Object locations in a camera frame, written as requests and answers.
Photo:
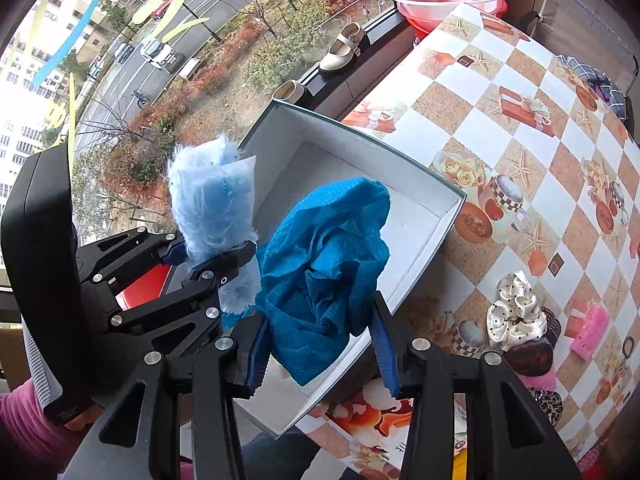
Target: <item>red panel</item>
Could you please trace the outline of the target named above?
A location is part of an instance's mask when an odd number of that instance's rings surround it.
[[[122,309],[128,310],[160,296],[170,269],[171,266],[156,265],[131,283],[122,291],[122,301],[119,302]]]

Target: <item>parked car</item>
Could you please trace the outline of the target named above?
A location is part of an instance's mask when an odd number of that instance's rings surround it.
[[[113,53],[113,60],[116,63],[124,64],[127,59],[133,54],[133,51],[136,49],[135,46],[130,44],[129,42],[121,44],[116,51]]]
[[[158,7],[151,13],[151,17],[154,20],[160,20],[164,16],[166,10],[169,8],[169,5],[171,5],[172,1],[173,0],[165,0],[164,2],[162,2],[160,4],[160,7]]]
[[[164,70],[169,74],[175,73],[184,63],[185,55],[162,41],[155,38],[150,40],[140,50],[140,54],[152,66]]]

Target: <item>pink sleeve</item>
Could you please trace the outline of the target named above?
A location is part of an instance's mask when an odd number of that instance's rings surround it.
[[[71,459],[86,433],[51,424],[40,409],[31,379],[0,398],[0,420],[27,456],[59,470]]]
[[[180,480],[193,480],[193,464],[188,462],[180,464]]]

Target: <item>road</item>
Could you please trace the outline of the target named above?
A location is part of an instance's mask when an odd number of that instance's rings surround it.
[[[185,4],[198,16],[210,18],[207,25],[212,30],[217,30],[236,14],[236,9],[242,9],[251,1],[185,0]],[[181,8],[165,31],[169,31],[190,19],[193,19],[193,16],[185,8]],[[173,38],[169,44],[177,51],[184,53],[188,59],[209,37],[210,33],[206,28],[202,25],[195,25],[185,33]],[[153,99],[169,82],[171,76],[146,62],[140,55],[140,47],[140,45],[136,47],[136,50],[123,65],[114,64],[103,78],[94,94],[94,101],[89,103],[82,118],[83,122],[91,121],[91,125],[87,126],[81,123],[76,131],[78,136],[76,151],[84,150],[99,142],[102,134],[96,131],[96,124],[114,123],[115,118],[109,108],[126,120],[131,120],[135,116],[138,106],[136,99],[131,95],[133,90],[139,90],[145,96]]]

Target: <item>light blue fluffy cloth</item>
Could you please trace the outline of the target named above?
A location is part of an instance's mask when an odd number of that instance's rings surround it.
[[[258,235],[254,218],[255,157],[240,160],[235,143],[218,137],[199,146],[179,146],[169,164],[172,214],[194,266]],[[255,304],[260,269],[254,257],[219,291],[224,312]]]

